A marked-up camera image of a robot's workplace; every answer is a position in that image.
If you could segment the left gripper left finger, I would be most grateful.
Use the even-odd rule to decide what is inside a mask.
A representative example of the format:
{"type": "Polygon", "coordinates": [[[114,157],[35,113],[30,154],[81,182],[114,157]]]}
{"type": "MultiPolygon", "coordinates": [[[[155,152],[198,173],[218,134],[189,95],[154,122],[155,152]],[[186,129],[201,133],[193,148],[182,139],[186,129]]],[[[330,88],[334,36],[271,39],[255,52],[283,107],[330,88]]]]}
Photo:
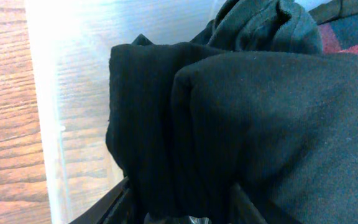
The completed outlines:
{"type": "Polygon", "coordinates": [[[70,224],[133,224],[135,200],[126,177],[70,224]]]}

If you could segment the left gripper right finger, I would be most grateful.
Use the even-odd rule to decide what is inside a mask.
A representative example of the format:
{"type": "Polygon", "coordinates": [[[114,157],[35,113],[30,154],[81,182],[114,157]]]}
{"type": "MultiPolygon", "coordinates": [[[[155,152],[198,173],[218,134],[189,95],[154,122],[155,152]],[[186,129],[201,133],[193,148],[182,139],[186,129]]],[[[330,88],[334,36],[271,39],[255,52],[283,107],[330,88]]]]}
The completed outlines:
{"type": "Polygon", "coordinates": [[[228,221],[232,224],[301,224],[260,192],[243,189],[238,182],[230,188],[228,221]]]}

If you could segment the small black garment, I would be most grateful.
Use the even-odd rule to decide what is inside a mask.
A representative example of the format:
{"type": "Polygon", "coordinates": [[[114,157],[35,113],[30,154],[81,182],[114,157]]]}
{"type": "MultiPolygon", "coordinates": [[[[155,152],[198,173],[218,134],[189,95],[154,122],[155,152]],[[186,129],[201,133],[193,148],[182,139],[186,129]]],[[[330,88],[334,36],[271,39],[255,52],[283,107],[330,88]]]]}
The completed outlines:
{"type": "Polygon", "coordinates": [[[225,222],[229,188],[358,223],[358,56],[118,45],[106,145],[141,204],[225,222]]]}

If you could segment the navy blue garment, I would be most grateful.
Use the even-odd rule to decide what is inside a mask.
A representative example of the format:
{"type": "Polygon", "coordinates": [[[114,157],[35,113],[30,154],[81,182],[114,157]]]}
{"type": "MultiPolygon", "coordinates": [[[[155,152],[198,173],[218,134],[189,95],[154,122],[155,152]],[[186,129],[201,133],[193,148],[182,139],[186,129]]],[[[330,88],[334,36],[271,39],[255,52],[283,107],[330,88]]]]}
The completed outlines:
{"type": "Polygon", "coordinates": [[[321,34],[312,16],[295,1],[286,0],[227,0],[189,42],[156,45],[140,34],[131,45],[137,51],[181,52],[187,57],[227,52],[323,52],[321,34]]]}

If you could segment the red blue plaid shirt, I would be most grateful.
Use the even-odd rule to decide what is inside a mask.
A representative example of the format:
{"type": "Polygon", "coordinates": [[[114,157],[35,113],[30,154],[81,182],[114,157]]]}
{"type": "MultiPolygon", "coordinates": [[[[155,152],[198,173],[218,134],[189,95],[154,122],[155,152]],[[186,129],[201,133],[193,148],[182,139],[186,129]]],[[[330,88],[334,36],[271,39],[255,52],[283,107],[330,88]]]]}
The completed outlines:
{"type": "Polygon", "coordinates": [[[323,37],[324,52],[358,55],[358,0],[333,0],[310,11],[323,37]]]}

